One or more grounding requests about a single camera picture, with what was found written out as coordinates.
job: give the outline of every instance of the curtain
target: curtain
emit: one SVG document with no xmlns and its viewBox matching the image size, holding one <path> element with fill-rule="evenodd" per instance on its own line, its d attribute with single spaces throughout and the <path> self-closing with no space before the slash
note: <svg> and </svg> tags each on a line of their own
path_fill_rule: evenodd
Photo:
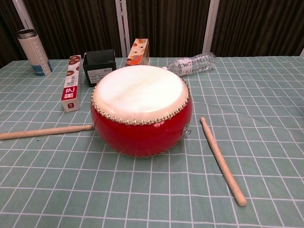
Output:
<svg viewBox="0 0 304 228">
<path fill-rule="evenodd" d="M 17 32 L 23 28 L 19 15 L 11 0 L 0 0 L 0 68 L 26 56 L 17 39 Z"/>
<path fill-rule="evenodd" d="M 220 0 L 216 56 L 298 56 L 303 48 L 303 0 Z"/>
<path fill-rule="evenodd" d="M 148 38 L 151 57 L 202 53 L 209 0 L 127 0 L 130 46 Z"/>
<path fill-rule="evenodd" d="M 121 46 L 114 0 L 24 0 L 49 59 Z"/>
</svg>

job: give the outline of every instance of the plastic bottle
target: plastic bottle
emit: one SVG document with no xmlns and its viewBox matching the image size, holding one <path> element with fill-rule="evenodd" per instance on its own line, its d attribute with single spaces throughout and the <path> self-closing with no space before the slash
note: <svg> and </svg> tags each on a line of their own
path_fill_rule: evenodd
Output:
<svg viewBox="0 0 304 228">
<path fill-rule="evenodd" d="M 170 62 L 163 69 L 178 76 L 189 75 L 212 69 L 215 66 L 215 55 L 212 52 L 199 54 L 194 57 L 179 58 Z"/>
</svg>

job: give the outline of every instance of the water bottle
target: water bottle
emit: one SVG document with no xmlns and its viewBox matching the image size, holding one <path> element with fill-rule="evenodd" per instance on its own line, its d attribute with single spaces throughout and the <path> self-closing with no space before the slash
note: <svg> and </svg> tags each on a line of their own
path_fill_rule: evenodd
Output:
<svg viewBox="0 0 304 228">
<path fill-rule="evenodd" d="M 184 76 L 206 71 L 214 66 L 215 55 L 212 52 L 208 52 L 194 57 L 176 59 L 163 67 L 163 69 L 169 70 L 178 76 Z"/>
<path fill-rule="evenodd" d="M 18 40 L 35 74 L 48 76 L 53 70 L 36 31 L 34 29 L 20 30 Z"/>
</svg>

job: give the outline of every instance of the cardboard box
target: cardboard box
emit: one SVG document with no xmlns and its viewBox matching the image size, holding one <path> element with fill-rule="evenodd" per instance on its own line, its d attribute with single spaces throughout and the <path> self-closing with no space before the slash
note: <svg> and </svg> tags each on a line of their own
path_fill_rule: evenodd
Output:
<svg viewBox="0 0 304 228">
<path fill-rule="evenodd" d="M 61 103 L 66 112 L 80 109 L 81 100 L 81 55 L 71 56 L 67 67 L 65 84 L 61 96 Z"/>
<path fill-rule="evenodd" d="M 126 66 L 149 64 L 149 40 L 135 39 L 128 55 Z"/>
<path fill-rule="evenodd" d="M 83 68 L 89 86 L 95 86 L 104 76 L 116 70 L 114 50 L 86 52 Z"/>
</svg>

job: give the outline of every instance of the box label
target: box label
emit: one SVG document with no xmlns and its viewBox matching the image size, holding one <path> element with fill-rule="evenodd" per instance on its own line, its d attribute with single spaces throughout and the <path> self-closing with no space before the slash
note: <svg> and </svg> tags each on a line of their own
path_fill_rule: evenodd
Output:
<svg viewBox="0 0 304 228">
<path fill-rule="evenodd" d="M 64 88 L 76 86 L 77 84 L 78 84 L 78 74 L 73 73 L 70 76 L 66 76 Z"/>
<path fill-rule="evenodd" d="M 72 87 L 66 87 L 63 90 L 61 100 L 70 100 L 70 99 L 75 99 L 77 97 L 77 86 L 72 86 Z"/>
<path fill-rule="evenodd" d="M 98 70 L 88 70 L 87 74 L 90 78 L 91 83 L 98 83 L 104 76 L 111 73 L 112 68 L 98 69 Z"/>
</svg>

